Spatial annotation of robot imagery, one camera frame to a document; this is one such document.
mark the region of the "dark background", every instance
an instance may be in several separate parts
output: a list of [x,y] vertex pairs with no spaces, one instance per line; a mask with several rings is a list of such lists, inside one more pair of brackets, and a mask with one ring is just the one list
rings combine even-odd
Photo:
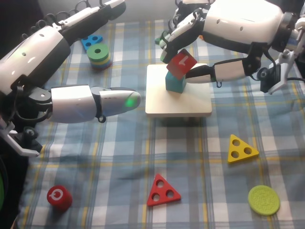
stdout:
[[[300,12],[304,0],[269,0],[283,11]],[[30,27],[43,18],[37,0],[0,0],[0,59],[21,42],[21,35],[29,33]],[[304,64],[298,67],[304,78]],[[23,124],[16,123],[17,131]],[[0,140],[0,157],[3,159],[8,176],[9,190],[0,211],[0,228],[9,229],[18,214],[18,202],[28,166],[28,158],[18,156]]]

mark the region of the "checkered fabric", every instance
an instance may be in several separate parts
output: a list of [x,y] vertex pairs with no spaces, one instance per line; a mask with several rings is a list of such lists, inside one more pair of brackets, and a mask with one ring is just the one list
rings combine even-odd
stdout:
[[[84,84],[124,86],[142,95],[139,108],[79,124],[44,121],[37,125],[43,150],[30,159],[17,226],[21,229],[303,229],[305,228],[305,99],[303,83],[289,82],[273,95],[263,94],[249,77],[211,83],[212,115],[196,125],[164,124],[145,114],[146,67],[161,63],[154,39],[166,21],[107,24],[104,37],[113,66],[91,69],[76,42],[71,55],[47,87]],[[240,58],[197,40],[188,51],[199,62]],[[265,57],[262,66],[270,61]],[[294,68],[290,76],[299,76]],[[255,160],[228,165],[230,135],[257,148]],[[177,203],[146,206],[155,175],[181,194]],[[64,185],[73,204],[64,214],[53,210],[47,192]],[[271,217],[254,213],[248,192],[272,187],[281,208]]]

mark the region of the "white platform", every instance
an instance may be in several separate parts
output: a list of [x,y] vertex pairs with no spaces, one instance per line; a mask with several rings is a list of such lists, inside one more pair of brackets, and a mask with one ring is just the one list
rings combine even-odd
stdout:
[[147,66],[145,112],[149,117],[207,117],[212,113],[209,83],[187,83],[182,94],[165,88],[166,64]]

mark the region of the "blue triangle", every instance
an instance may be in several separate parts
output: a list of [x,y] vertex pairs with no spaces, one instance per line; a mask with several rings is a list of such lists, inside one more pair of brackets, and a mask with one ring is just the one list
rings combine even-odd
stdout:
[[84,46],[85,50],[88,50],[91,45],[100,43],[103,40],[103,37],[100,35],[90,35],[85,39],[81,40],[82,45]]

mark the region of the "teal cube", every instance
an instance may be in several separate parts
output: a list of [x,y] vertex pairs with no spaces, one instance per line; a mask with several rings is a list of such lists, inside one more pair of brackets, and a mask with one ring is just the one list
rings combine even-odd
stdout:
[[182,94],[186,86],[185,76],[182,79],[178,80],[170,72],[168,72],[165,77],[165,86],[167,91]]

